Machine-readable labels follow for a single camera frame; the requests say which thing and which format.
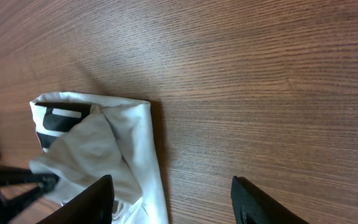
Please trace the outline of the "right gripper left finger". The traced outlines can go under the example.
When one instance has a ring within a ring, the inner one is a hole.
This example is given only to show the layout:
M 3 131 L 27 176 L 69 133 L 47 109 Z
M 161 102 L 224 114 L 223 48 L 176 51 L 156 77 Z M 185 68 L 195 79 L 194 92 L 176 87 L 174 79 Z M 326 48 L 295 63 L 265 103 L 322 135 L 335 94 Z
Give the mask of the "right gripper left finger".
M 104 175 L 39 224 L 111 224 L 113 203 L 112 177 Z

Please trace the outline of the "white polo shirt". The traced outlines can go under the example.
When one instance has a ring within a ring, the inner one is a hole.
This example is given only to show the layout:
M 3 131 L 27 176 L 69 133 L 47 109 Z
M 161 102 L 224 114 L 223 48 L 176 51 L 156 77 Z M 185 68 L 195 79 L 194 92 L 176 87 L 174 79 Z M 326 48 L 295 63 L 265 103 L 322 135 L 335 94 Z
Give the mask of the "white polo shirt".
M 148 101 L 65 91 L 30 107 L 43 153 L 29 167 L 59 178 L 48 199 L 66 204 L 110 175 L 114 223 L 168 222 Z

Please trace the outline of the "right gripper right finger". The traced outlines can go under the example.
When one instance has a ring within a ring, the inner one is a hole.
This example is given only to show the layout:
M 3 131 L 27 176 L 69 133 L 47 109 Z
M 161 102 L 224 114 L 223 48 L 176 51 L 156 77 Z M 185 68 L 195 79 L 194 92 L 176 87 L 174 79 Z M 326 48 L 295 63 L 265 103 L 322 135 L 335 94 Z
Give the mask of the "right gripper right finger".
M 231 200 L 237 224 L 308 224 L 245 177 L 232 178 Z

